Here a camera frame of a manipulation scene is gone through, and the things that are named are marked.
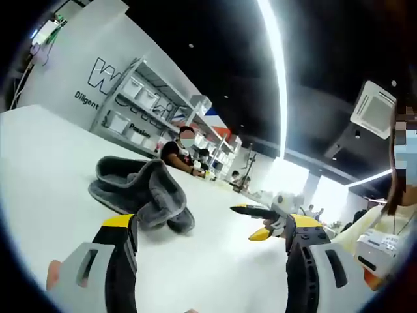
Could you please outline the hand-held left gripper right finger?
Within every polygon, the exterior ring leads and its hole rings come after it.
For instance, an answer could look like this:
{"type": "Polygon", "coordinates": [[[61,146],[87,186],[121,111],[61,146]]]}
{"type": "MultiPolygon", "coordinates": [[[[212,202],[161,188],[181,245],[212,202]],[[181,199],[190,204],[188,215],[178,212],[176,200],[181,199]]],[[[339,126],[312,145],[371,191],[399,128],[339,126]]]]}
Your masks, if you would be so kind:
{"type": "Polygon", "coordinates": [[[359,312],[366,305],[362,267],[315,219],[288,215],[285,247],[286,312],[359,312]]]}

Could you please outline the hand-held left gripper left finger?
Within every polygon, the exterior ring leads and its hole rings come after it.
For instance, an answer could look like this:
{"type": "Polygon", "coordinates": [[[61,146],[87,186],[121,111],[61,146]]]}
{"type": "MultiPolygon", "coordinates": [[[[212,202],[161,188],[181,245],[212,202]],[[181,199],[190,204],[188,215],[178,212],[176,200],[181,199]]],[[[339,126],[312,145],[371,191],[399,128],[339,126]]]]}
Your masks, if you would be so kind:
{"type": "Polygon", "coordinates": [[[103,222],[91,242],[80,244],[48,291],[60,312],[136,312],[137,218],[103,222]]]}

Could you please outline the person's left hand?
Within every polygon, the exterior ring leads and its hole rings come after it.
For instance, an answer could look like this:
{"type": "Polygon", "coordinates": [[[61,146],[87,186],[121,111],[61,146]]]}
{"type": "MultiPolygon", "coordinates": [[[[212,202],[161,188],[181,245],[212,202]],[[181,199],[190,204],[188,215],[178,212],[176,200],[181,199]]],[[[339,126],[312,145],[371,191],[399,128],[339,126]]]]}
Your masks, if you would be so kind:
{"type": "Polygon", "coordinates": [[[56,285],[59,280],[59,269],[62,263],[58,260],[52,260],[48,265],[48,272],[46,278],[46,289],[49,291],[56,285]]]}

